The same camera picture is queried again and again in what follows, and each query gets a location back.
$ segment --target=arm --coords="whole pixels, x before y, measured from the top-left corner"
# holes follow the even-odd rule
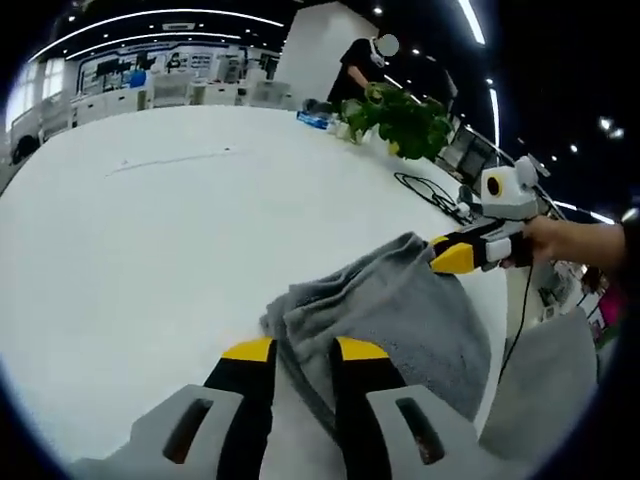
[[[552,260],[567,260],[615,272],[626,257],[625,233],[621,225],[588,225],[556,221],[552,225]]]
[[[360,69],[355,65],[349,65],[349,68],[347,69],[347,73],[362,88],[366,88],[367,85],[369,84],[369,81],[365,78],[365,76],[362,74]]]

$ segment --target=green plant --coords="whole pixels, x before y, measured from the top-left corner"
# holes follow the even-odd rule
[[[367,100],[346,100],[340,118],[349,124],[351,139],[357,141],[379,125],[380,138],[393,145],[397,155],[417,160],[435,160],[448,145],[447,135],[453,126],[447,120],[444,106],[433,99],[417,103],[409,94],[384,83],[366,88]]]

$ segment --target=desk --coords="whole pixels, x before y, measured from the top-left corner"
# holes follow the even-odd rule
[[[371,155],[280,110],[146,110],[53,137],[0,199],[0,348],[25,415],[61,458],[104,457],[140,415],[259,336],[289,284],[403,232],[456,228],[394,171],[458,188],[430,162]],[[461,281],[493,354],[480,430],[506,278]],[[262,478],[336,478],[338,448],[279,373]]]

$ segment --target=black ceiling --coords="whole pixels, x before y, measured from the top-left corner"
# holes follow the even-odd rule
[[[287,36],[297,9],[316,3],[293,0],[94,0],[83,12],[69,10],[55,22],[53,33],[31,36],[25,54],[53,39],[95,23],[132,12],[163,8],[206,8],[267,18],[284,28],[219,15],[164,14],[162,21],[194,21],[203,31],[236,34],[243,44],[277,50]],[[459,90],[457,113],[487,138],[494,137],[493,115],[485,79],[495,81],[501,119],[501,146],[511,156],[532,153],[551,177],[543,186],[557,200],[610,216],[629,204],[640,185],[634,168],[630,45],[634,31],[629,6],[621,2],[547,2],[542,0],[471,0],[486,45],[478,45],[458,0],[343,0],[383,31],[395,34],[402,52],[391,61],[390,74],[413,93],[442,95],[434,79],[442,67]],[[382,16],[372,13],[384,9]],[[73,13],[77,18],[68,21]],[[160,17],[138,17],[105,25],[64,42],[49,53],[79,51],[110,39],[149,33]],[[38,38],[39,45],[33,44]],[[415,56],[411,49],[419,48]],[[436,59],[436,63],[427,59]],[[625,129],[621,140],[607,139],[598,118],[612,118]],[[578,153],[569,150],[578,146]]]

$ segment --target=human hand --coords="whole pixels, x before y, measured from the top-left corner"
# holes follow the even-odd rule
[[[538,216],[523,230],[530,239],[534,263],[563,260],[617,271],[626,258],[626,240],[621,225],[582,224]],[[502,262],[513,265],[511,259]]]
[[[556,259],[558,250],[558,222],[540,215],[529,221],[523,230],[524,238],[528,238],[532,245],[534,263],[543,263]],[[510,268],[515,265],[511,258],[504,259],[500,265]]]

